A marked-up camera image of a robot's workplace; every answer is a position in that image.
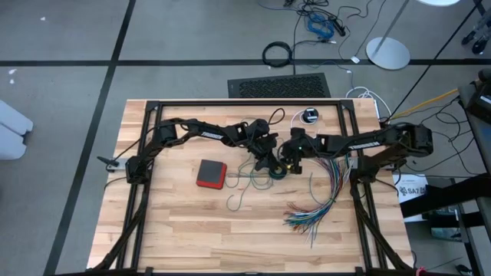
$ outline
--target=blue cable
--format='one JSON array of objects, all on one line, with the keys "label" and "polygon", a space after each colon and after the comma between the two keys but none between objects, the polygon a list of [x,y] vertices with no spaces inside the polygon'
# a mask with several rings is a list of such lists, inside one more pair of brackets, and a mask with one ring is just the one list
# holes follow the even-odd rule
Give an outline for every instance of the blue cable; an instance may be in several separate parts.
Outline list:
[{"label": "blue cable", "polygon": [[316,12],[305,17],[305,28],[322,39],[330,39],[334,36],[332,21],[326,20],[324,15]]}]

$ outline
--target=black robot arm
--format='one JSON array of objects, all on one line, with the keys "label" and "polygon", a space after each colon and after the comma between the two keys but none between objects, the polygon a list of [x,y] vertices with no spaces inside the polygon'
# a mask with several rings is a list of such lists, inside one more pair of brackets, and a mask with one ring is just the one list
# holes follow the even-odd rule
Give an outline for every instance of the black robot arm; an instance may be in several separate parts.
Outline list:
[{"label": "black robot arm", "polygon": [[[176,126],[187,131],[177,137]],[[152,140],[138,156],[132,156],[126,162],[127,181],[130,184],[144,184],[149,181],[149,166],[155,157],[165,148],[179,146],[195,136],[219,140],[225,146],[243,147],[252,153],[256,159],[255,169],[268,168],[276,179],[286,175],[285,167],[280,164],[272,152],[276,147],[277,133],[269,133],[269,125],[263,119],[257,119],[251,124],[245,122],[231,126],[217,126],[200,122],[196,119],[184,120],[174,118],[163,120],[155,126]]]},{"label": "black robot arm", "polygon": [[423,125],[401,123],[383,130],[353,136],[319,134],[312,138],[302,128],[292,128],[292,138],[280,146],[282,162],[290,165],[291,173],[302,173],[302,158],[336,158],[353,150],[375,146],[387,148],[374,156],[360,156],[356,164],[361,177],[373,182],[381,167],[405,164],[408,156],[428,156],[433,152],[431,130]]}]

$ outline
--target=black and red object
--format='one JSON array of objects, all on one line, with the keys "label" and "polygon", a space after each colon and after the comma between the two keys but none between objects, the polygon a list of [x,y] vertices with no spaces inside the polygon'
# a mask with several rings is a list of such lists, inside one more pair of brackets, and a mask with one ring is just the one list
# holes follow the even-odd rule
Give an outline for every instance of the black and red object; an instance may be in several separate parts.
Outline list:
[{"label": "black and red object", "polygon": [[222,189],[226,170],[225,163],[203,159],[199,165],[196,184],[200,187]]}]

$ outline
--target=white cable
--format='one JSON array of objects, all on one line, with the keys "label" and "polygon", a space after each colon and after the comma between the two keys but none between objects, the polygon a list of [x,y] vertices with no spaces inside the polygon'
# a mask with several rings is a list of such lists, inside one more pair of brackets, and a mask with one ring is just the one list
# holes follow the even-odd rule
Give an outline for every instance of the white cable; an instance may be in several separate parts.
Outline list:
[{"label": "white cable", "polygon": [[357,89],[364,89],[365,92],[363,92],[362,94],[359,94],[358,95],[358,98],[369,98],[369,99],[374,99],[374,96],[377,97],[385,106],[385,108],[387,109],[387,111],[389,112],[389,117],[392,115],[392,112],[390,111],[390,108],[389,106],[385,103],[385,100],[383,100],[380,96],[378,96],[375,92],[373,91],[370,91],[368,90],[368,88],[366,87],[355,87],[353,89],[350,89],[347,93],[346,93],[346,98],[349,97],[349,94]]},{"label": "white cable", "polygon": [[316,122],[317,122],[317,121],[312,122],[312,123],[307,123],[307,122],[305,122],[305,121],[302,119],[302,115],[304,114],[304,110],[300,110],[299,112],[295,113],[295,115],[293,115],[292,120],[290,121],[290,128],[292,128],[292,127],[293,127],[293,121],[295,120],[295,118],[296,118],[296,117],[297,117],[299,114],[300,114],[300,117],[299,117],[300,122],[301,122],[301,123],[303,123],[303,124],[314,124],[314,123],[316,123]]}]

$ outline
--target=butcher block tabletop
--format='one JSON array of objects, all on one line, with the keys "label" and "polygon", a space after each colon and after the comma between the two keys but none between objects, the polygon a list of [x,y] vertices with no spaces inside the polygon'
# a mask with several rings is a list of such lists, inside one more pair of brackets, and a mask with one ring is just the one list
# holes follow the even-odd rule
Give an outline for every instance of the butcher block tabletop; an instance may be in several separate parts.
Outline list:
[{"label": "butcher block tabletop", "polygon": [[[318,99],[319,102],[331,99]],[[147,100],[128,100],[114,156],[140,138]],[[379,129],[374,102],[371,99],[353,99],[360,133]],[[178,106],[164,107],[162,120],[180,117],[196,118],[222,127],[241,121],[267,120],[273,111],[282,107],[285,118],[272,125],[270,133],[278,133],[278,145],[290,136],[294,114],[312,106]],[[311,136],[316,133],[341,134],[338,114],[332,106],[313,106],[319,112],[318,122],[304,125],[298,117],[294,127],[303,127]],[[345,112],[348,134],[352,134],[348,113]],[[281,117],[275,115],[273,121]],[[177,127],[178,135],[184,130]],[[365,150],[373,155],[382,148]],[[137,154],[137,146],[123,157]],[[322,219],[312,247],[308,233],[301,235],[284,224],[288,203],[304,209],[318,204],[309,193],[309,179],[316,199],[326,201],[331,194],[327,172],[316,163],[302,160],[301,175],[288,174],[274,181],[266,190],[252,185],[240,202],[249,178],[238,178],[236,173],[249,158],[245,149],[230,148],[219,141],[194,137],[180,146],[164,149],[155,159],[150,185],[150,197],[143,231],[138,270],[153,267],[155,272],[353,272],[364,267],[349,183],[344,186],[334,206]],[[201,159],[223,162],[227,165],[226,181],[231,189],[207,189],[196,184]],[[249,173],[252,165],[244,168]],[[257,181],[266,181],[264,172],[257,172]],[[110,173],[107,181],[124,176],[123,171]],[[389,172],[380,171],[378,179],[394,183]],[[394,189],[379,182],[371,184],[381,232],[392,248],[409,265],[413,264],[404,220]],[[139,203],[143,187],[137,196]],[[101,212],[95,229],[94,241],[87,264],[97,265],[119,238],[130,184],[126,180],[112,182],[104,192]],[[374,240],[367,230],[374,267],[378,266]],[[125,267],[130,266],[134,234],[128,242]]]}]

